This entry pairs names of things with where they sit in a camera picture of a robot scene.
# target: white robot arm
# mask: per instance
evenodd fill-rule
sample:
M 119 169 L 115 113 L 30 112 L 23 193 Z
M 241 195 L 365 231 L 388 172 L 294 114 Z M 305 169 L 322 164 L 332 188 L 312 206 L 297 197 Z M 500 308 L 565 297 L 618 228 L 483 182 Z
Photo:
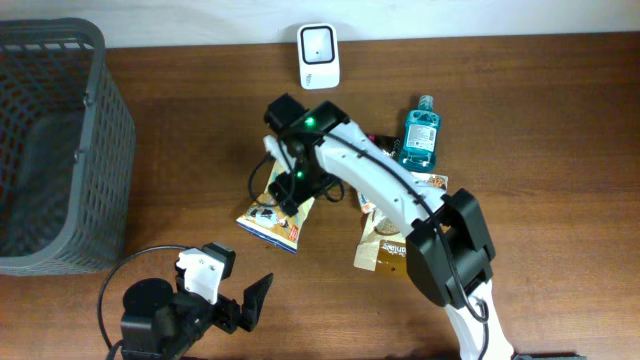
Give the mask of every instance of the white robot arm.
M 265 121 L 278 135 L 265 139 L 267 151 L 289 170 L 269 187 L 285 213 L 295 214 L 299 204 L 332 186 L 336 177 L 348 182 L 407 238 L 407 272 L 429 300 L 445 308 L 460 341 L 461 358 L 511 359 L 513 347 L 502 332 L 491 295 L 489 262 L 495 250 L 471 194 L 460 190 L 448 196 L 415 178 L 330 102 L 307 111 L 283 95 L 269 106 Z M 440 224 L 450 226 L 446 234 L 434 229 Z M 446 239 L 441 241 L 438 234 Z M 443 249 L 445 241 L 451 256 Z M 469 307 L 488 315 L 486 324 L 477 321 Z

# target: bottle label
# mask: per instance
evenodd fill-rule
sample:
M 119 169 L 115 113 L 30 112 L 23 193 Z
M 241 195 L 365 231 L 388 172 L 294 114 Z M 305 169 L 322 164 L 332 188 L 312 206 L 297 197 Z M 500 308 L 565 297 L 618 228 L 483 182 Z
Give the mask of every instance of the bottle label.
M 436 129 L 418 124 L 409 126 L 407 146 L 433 152 L 436 147 Z

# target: black wire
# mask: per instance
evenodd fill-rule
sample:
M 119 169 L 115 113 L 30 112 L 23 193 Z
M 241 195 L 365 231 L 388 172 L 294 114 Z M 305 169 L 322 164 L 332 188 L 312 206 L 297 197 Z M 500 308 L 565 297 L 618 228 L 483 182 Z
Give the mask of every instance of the black wire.
M 489 319 L 489 306 L 487 302 L 478 299 L 478 303 L 480 304 L 480 309 L 482 311 L 482 316 L 486 316 Z M 487 349 L 489 349 L 489 322 L 482 324 L 482 332 L 484 334 L 482 340 L 482 350 L 480 351 L 480 356 L 478 356 L 478 360 L 483 360 L 484 356 L 487 354 Z
M 398 175 L 395 171 L 393 171 L 393 169 L 391 169 L 390 167 L 388 167 L 386 164 L 384 164 L 382 161 L 374 158 L 373 156 L 367 154 L 366 150 L 361 150 L 359 149 L 357 146 L 351 144 L 350 142 L 348 142 L 347 140 L 336 136 L 334 134 L 331 133 L 327 133 L 327 132 L 323 132 L 323 131 L 307 131 L 307 130 L 297 130 L 293 133 L 308 133 L 308 134 L 317 134 L 317 135 L 323 135 L 323 136 L 327 136 L 339 143 L 341 143 L 342 145 L 348 147 L 349 149 L 355 151 L 358 153 L 358 156 L 364 157 L 368 160 L 370 160 L 371 162 L 375 163 L 376 165 L 380 166 L 382 169 L 384 169 L 389 175 L 393 176 L 400 184 L 402 184 L 402 186 L 404 186 L 407 191 L 409 192 L 409 194 L 411 194 L 416 201 L 425 209 L 425 211 L 427 212 L 427 214 L 429 215 L 429 220 L 428 222 L 431 222 L 436 230 L 436 233 L 438 234 L 438 237 L 440 238 L 440 243 L 442 244 L 442 247 L 444 248 L 444 253 L 447 257 L 447 263 L 449 265 L 449 270 L 451 271 L 451 274 L 453 276 L 453 280 L 454 283 L 456 285 L 456 288 L 458 290 L 458 292 L 460 293 L 460 296 L 462 297 L 462 300 L 464 301 L 464 305 L 467 308 L 467 310 L 469 310 L 469 312 L 471 313 L 471 316 L 473 316 L 474 319 L 476 319 L 476 321 L 480 322 L 481 324 L 485 324 L 488 320 L 489 320 L 489 314 L 487 313 L 486 316 L 481 316 L 479 315 L 475 309 L 473 308 L 473 306 L 471 305 L 471 302 L 469 301 L 469 297 L 467 296 L 467 293 L 464 290 L 464 285 L 462 284 L 462 279 L 460 279 L 460 274 L 458 273 L 458 269 L 454 263 L 453 260 L 453 253 L 451 251 L 451 247 L 449 246 L 449 242 L 446 240 L 445 235 L 444 235 L 444 231 L 442 231 L 442 226 L 441 224 L 438 222 L 438 219 L 436 219 L 433 211 L 431 210 L 431 208 L 429 207 L 429 205 L 427 205 L 427 203 L 424 201 L 424 198 L 418 194 L 412 187 L 411 185 L 409 185 L 406 181 L 404 181 L 404 179 Z
M 336 203 L 336 202 L 340 202 L 342 201 L 342 199 L 344 199 L 344 184 L 342 183 L 342 180 L 338 179 L 338 177 L 334 176 L 336 178 L 336 181 L 338 182 L 338 186 L 340 186 L 340 198 L 336 199 L 333 198 L 329 195 L 328 191 L 324 192 L 324 197 L 327 198 L 327 200 L 329 200 L 330 202 Z
M 280 150 L 280 153 L 282 154 L 282 156 L 284 157 L 284 162 L 287 165 L 287 169 L 289 169 L 289 175 L 291 177 L 291 185 L 289 187 L 289 193 L 287 194 L 287 196 L 282 200 L 282 202 L 286 202 L 289 201 L 293 198 L 293 192 L 296 190 L 296 178 L 295 178 L 295 174 L 293 173 L 293 167 L 291 167 L 291 163 L 289 163 L 289 159 L 287 158 L 287 155 L 284 152 L 284 149 L 282 148 L 282 143 L 280 141 L 280 136 L 278 136 L 278 138 L 276 139 L 276 141 L 278 142 L 278 149 Z M 251 197 L 251 200 L 255 201 L 258 205 L 260 206 L 264 206 L 264 207 L 276 207 L 278 206 L 278 204 L 264 204 L 261 203 L 260 201 L 258 201 L 258 196 L 255 195 L 255 193 L 253 192 L 253 178 L 255 177 L 256 173 L 258 172 L 258 169 L 260 169 L 262 167 L 262 165 L 266 164 L 268 161 L 273 160 L 273 156 L 271 156 L 271 154 L 267 154 L 265 155 L 265 157 L 258 163 L 258 165 L 255 167 L 255 169 L 253 169 L 253 171 L 251 172 L 251 175 L 249 175 L 249 197 Z
M 116 354 L 118 353 L 118 349 L 122 346 L 124 340 L 120 340 L 115 343 L 111 349 L 109 349 L 109 353 L 107 354 L 107 358 L 105 360 L 114 360 L 116 358 Z
M 258 165 L 256 165 L 256 167 L 253 169 L 253 171 L 251 172 L 251 175 L 249 175 L 249 197 L 251 198 L 251 200 L 253 200 L 255 203 L 257 203 L 260 206 L 264 206 L 264 207 L 275 207 L 278 204 L 264 204 L 261 203 L 260 200 L 258 200 L 258 196 L 256 196 L 256 194 L 253 192 L 253 178 L 256 176 L 256 173 L 258 172 L 258 170 L 266 163 L 268 163 L 269 161 L 273 160 L 273 156 L 271 156 L 270 154 L 265 155 L 265 157 L 258 163 Z
M 102 298 L 104 297 L 104 291 L 107 289 L 107 285 L 109 284 L 109 281 L 111 281 L 111 278 L 113 277 L 113 275 L 115 275 L 115 273 L 124 264 L 128 263 L 129 261 L 137 258 L 142 254 L 146 254 L 148 252 L 155 251 L 155 250 L 187 250 L 187 249 L 189 249 L 189 247 L 183 246 L 183 245 L 153 246 L 150 248 L 142 249 L 132 255 L 129 255 L 125 259 L 121 260 L 116 266 L 114 266 L 113 269 L 111 269 L 111 271 L 109 272 L 109 275 L 107 275 L 107 278 L 104 279 L 104 283 L 102 283 L 102 287 L 100 288 L 100 294 L 98 295 L 98 326 L 100 327 L 100 333 L 102 333 L 102 338 L 104 339 L 105 344 L 107 344 L 107 348 L 109 350 L 111 350 L 113 346 L 111 345 L 111 341 L 109 341 L 109 336 L 107 336 L 107 331 L 104 328 L 104 321 L 102 319 Z

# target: white wall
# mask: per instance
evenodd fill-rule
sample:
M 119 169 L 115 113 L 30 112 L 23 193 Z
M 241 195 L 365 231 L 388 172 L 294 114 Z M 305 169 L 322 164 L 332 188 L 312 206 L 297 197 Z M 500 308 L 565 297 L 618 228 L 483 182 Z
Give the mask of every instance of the white wall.
M 319 21 L 340 40 L 640 30 L 640 0 L 0 0 L 0 19 L 65 16 L 109 47 L 246 44 Z

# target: white bracket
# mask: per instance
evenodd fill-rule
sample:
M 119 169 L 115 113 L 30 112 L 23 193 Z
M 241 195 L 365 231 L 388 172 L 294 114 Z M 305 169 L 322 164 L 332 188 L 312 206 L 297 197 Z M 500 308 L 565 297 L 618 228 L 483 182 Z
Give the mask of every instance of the white bracket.
M 184 270 L 185 290 L 202 296 L 210 304 L 218 301 L 218 287 L 222 281 L 224 263 L 198 249 L 185 250 L 178 255 L 176 266 Z
M 288 174 L 290 171 L 289 171 L 289 167 L 287 166 L 287 162 L 284 160 L 285 157 L 287 160 L 289 160 L 289 165 L 291 165 L 292 169 L 295 166 L 297 159 L 289 155 L 289 152 L 286 150 L 287 147 L 284 144 L 282 144 L 282 149 L 284 151 L 280 151 L 280 146 L 278 146 L 278 140 L 275 137 L 271 135 L 267 135 L 264 137 L 263 141 L 264 141 L 264 148 L 267 150 L 267 152 L 271 154 L 271 156 L 273 156 L 280 163 L 280 165 L 282 165 L 282 168 Z

